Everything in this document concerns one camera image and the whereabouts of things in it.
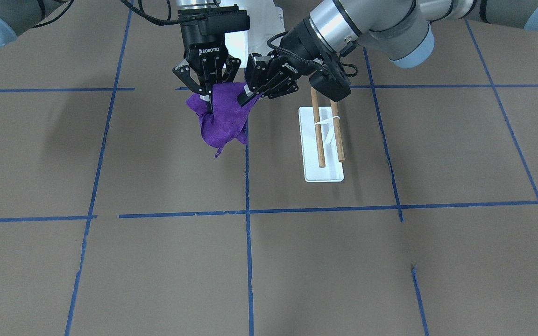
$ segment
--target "blue tape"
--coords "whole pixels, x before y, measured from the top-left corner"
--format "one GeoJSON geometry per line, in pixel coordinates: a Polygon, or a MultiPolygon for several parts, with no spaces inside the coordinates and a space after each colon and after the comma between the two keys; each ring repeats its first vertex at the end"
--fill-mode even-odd
{"type": "Polygon", "coordinates": [[[373,101],[375,103],[375,110],[377,113],[377,119],[379,121],[379,128],[382,132],[382,138],[383,138],[383,148],[385,149],[385,156],[387,158],[387,164],[389,165],[389,172],[391,175],[391,186],[393,187],[393,195],[396,198],[396,205],[397,205],[397,212],[400,216],[400,221],[404,221],[404,215],[402,213],[402,207],[400,205],[400,196],[397,192],[397,184],[396,184],[396,175],[393,172],[393,165],[391,164],[391,156],[389,155],[389,148],[387,146],[387,138],[385,136],[385,128],[383,127],[383,120],[381,117],[381,109],[379,108],[379,101],[377,100],[377,91],[375,90],[375,81],[373,80],[373,72],[371,70],[371,62],[369,62],[369,55],[367,53],[367,48],[363,48],[363,51],[365,53],[365,62],[367,63],[367,71],[369,73],[369,81],[371,81],[372,86],[372,93],[373,93],[373,101]]]}
{"type": "Polygon", "coordinates": [[[538,84],[495,84],[495,87],[538,87],[538,84]]]}
{"type": "Polygon", "coordinates": [[[536,205],[538,201],[482,202],[482,203],[442,203],[403,205],[402,209],[479,208],[488,206],[536,205]]]}
{"type": "Polygon", "coordinates": [[[0,89],[0,93],[14,92],[91,92],[91,91],[134,91],[134,87],[86,87],[86,88],[67,88],[67,89],[0,89]]]}
{"type": "MultiPolygon", "coordinates": [[[[103,157],[105,157],[105,146],[107,143],[107,133],[109,132],[109,124],[111,123],[111,115],[113,114],[113,106],[115,104],[115,96],[118,89],[118,83],[120,81],[120,75],[121,75],[121,67],[122,63],[124,61],[124,51],[126,51],[126,43],[128,42],[128,33],[130,32],[130,21],[132,20],[132,11],[128,11],[128,19],[126,21],[126,30],[124,30],[124,40],[122,41],[121,51],[120,51],[120,59],[118,60],[118,67],[115,73],[115,81],[113,83],[113,93],[111,94],[111,101],[109,102],[109,111],[107,112],[107,121],[105,122],[105,132],[103,134],[103,141],[101,143],[101,151],[99,153],[99,163],[97,165],[97,172],[94,177],[94,185],[92,186],[92,196],[90,200],[90,206],[88,208],[88,215],[92,216],[92,212],[94,210],[94,202],[96,200],[97,196],[97,189],[99,187],[99,178],[101,175],[101,168],[103,166],[103,157]]],[[[82,242],[82,250],[80,253],[80,266],[78,268],[78,272],[76,273],[76,278],[74,280],[74,287],[72,292],[72,300],[70,302],[70,309],[68,311],[68,320],[66,322],[66,330],[64,332],[64,336],[70,335],[70,330],[72,328],[72,319],[74,314],[74,308],[76,307],[76,298],[78,295],[78,287],[80,285],[80,277],[82,275],[83,265],[84,265],[84,255],[86,253],[86,247],[87,247],[87,236],[88,232],[90,231],[90,224],[91,219],[87,219],[86,225],[84,227],[84,236],[83,236],[83,242],[82,242]]]]}
{"type": "Polygon", "coordinates": [[[414,85],[375,85],[376,89],[455,89],[491,87],[489,84],[414,84],[414,85]]]}
{"type": "Polygon", "coordinates": [[[506,121],[506,126],[508,126],[508,130],[510,131],[510,135],[512,136],[512,140],[514,141],[514,145],[516,146],[516,150],[518,151],[518,155],[520,157],[520,160],[523,162],[523,166],[525,171],[527,172],[527,176],[529,177],[529,181],[532,186],[532,191],[534,191],[535,196],[538,201],[538,189],[534,182],[534,178],[532,177],[531,171],[529,169],[529,165],[527,164],[527,160],[524,157],[524,153],[518,143],[518,140],[516,138],[516,134],[514,134],[514,129],[512,128],[512,124],[510,123],[510,119],[508,118],[508,114],[506,113],[506,109],[503,106],[502,99],[499,96],[499,93],[497,92],[497,88],[495,84],[493,83],[493,78],[491,77],[491,73],[489,72],[489,68],[487,67],[487,64],[485,63],[485,58],[483,57],[483,54],[481,53],[481,48],[479,47],[479,44],[476,42],[476,37],[474,36],[474,33],[472,32],[472,29],[470,28],[470,23],[468,23],[468,20],[465,20],[466,27],[468,28],[468,32],[470,34],[470,38],[472,38],[472,42],[474,43],[474,47],[476,48],[476,52],[479,55],[479,58],[481,59],[481,63],[483,65],[483,68],[485,69],[485,74],[487,74],[487,78],[489,78],[489,82],[493,86],[493,93],[495,94],[495,97],[497,99],[497,103],[499,104],[499,108],[502,110],[502,115],[504,120],[506,121]]]}
{"type": "MultiPolygon", "coordinates": [[[[248,137],[248,121],[246,121],[246,136],[248,137]]],[[[255,309],[252,293],[252,238],[250,236],[250,145],[245,149],[246,173],[246,260],[248,268],[248,334],[255,335],[255,309]]]]}
{"type": "MultiPolygon", "coordinates": [[[[248,209],[251,214],[262,215],[269,213],[307,213],[307,212],[346,212],[346,211],[376,211],[402,209],[446,209],[446,208],[480,208],[495,206],[524,206],[538,205],[537,200],[508,201],[508,202],[474,202],[474,203],[436,203],[436,204],[402,204],[384,206],[350,206],[328,208],[288,208],[288,209],[248,209]]],[[[120,219],[155,218],[155,217],[188,217],[188,216],[224,216],[246,215],[247,210],[207,211],[207,212],[166,212],[166,213],[134,213],[120,215],[120,219]]]]}
{"type": "Polygon", "coordinates": [[[397,205],[384,206],[352,206],[352,207],[334,207],[334,208],[294,208],[294,209],[259,209],[251,210],[250,213],[304,213],[304,212],[343,212],[343,211],[372,211],[372,210],[397,210],[397,205]]]}
{"type": "Polygon", "coordinates": [[[414,282],[414,292],[417,295],[418,309],[420,310],[420,319],[423,321],[423,330],[425,336],[429,336],[429,326],[427,325],[427,317],[425,317],[425,307],[423,306],[423,297],[420,295],[420,287],[418,286],[417,266],[412,268],[412,281],[414,282]]]}
{"type": "Polygon", "coordinates": [[[83,221],[90,218],[96,218],[96,216],[11,217],[0,218],[0,223],[83,221]]]}
{"type": "Polygon", "coordinates": [[[120,219],[130,218],[160,218],[160,217],[192,217],[192,216],[224,216],[245,215],[245,210],[202,211],[202,212],[166,212],[166,213],[128,213],[120,215],[120,219]]]}

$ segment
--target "brown floor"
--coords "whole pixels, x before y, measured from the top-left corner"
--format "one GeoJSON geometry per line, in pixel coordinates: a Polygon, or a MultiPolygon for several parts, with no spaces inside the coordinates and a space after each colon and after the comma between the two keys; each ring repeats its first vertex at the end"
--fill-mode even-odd
{"type": "MultiPolygon", "coordinates": [[[[0,49],[0,335],[538,336],[538,33],[355,51],[346,178],[306,183],[307,80],[215,159],[179,29],[116,2],[0,49]]],[[[291,28],[316,1],[276,4],[291,28]]]]}

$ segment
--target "wooden stick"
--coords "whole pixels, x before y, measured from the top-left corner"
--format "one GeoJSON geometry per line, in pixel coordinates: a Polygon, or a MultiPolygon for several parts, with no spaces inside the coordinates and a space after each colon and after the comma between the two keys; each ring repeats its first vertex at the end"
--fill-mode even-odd
{"type": "MultiPolygon", "coordinates": [[[[340,112],[338,111],[338,104],[331,100],[331,112],[334,117],[339,117],[340,112]]],[[[338,149],[338,160],[340,162],[346,161],[346,156],[344,156],[344,141],[342,140],[342,129],[340,128],[340,119],[333,119],[333,127],[335,128],[335,145],[338,149]]]]}
{"type": "MultiPolygon", "coordinates": [[[[314,123],[321,121],[319,114],[319,98],[317,97],[317,90],[314,87],[310,88],[310,96],[312,99],[312,112],[314,112],[314,123]]],[[[321,125],[314,126],[314,132],[317,136],[317,151],[319,153],[319,167],[325,168],[325,149],[323,147],[323,133],[321,132],[321,125]]]]}

